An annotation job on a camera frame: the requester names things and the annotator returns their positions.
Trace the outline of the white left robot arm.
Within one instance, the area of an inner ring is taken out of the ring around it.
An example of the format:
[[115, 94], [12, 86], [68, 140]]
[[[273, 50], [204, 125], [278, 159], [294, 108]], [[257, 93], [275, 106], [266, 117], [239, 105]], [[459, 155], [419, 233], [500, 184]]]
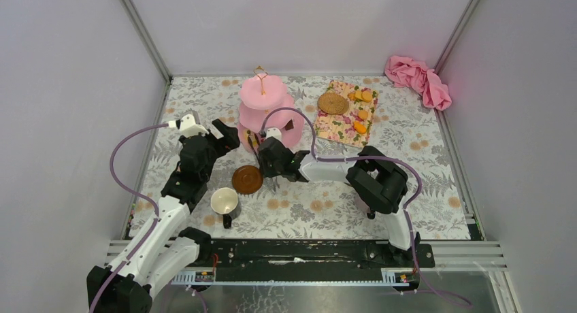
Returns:
[[154, 212], [121, 253], [86, 277], [89, 312], [149, 312], [158, 292], [188, 264], [205, 265], [211, 257], [210, 236], [198, 229], [169, 238], [191, 215], [208, 190], [216, 161], [239, 148], [238, 130], [221, 120], [206, 128], [191, 114], [166, 123], [180, 132], [182, 149]]

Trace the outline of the yellow cake piece toy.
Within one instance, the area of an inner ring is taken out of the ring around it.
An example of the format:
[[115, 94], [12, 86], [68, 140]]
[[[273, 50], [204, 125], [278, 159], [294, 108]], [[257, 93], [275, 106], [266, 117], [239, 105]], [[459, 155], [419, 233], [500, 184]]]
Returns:
[[249, 137], [249, 138], [248, 138], [248, 143], [249, 143], [249, 148], [253, 148], [253, 149], [255, 149], [255, 150], [256, 150], [256, 149], [258, 148], [258, 146], [259, 146], [259, 145], [257, 144], [256, 139], [253, 138], [253, 137]]

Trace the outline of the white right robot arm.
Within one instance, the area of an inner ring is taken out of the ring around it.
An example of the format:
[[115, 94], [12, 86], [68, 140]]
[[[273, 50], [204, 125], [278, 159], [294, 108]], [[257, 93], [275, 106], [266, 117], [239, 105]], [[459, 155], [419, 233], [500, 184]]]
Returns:
[[332, 181], [351, 186], [369, 213], [384, 215], [391, 260], [406, 267], [417, 258], [414, 236], [401, 213], [408, 175], [400, 161], [383, 156], [373, 146], [365, 146], [354, 157], [320, 158], [307, 150], [291, 152], [273, 137], [259, 145], [258, 154], [266, 178], [282, 176], [291, 182]]

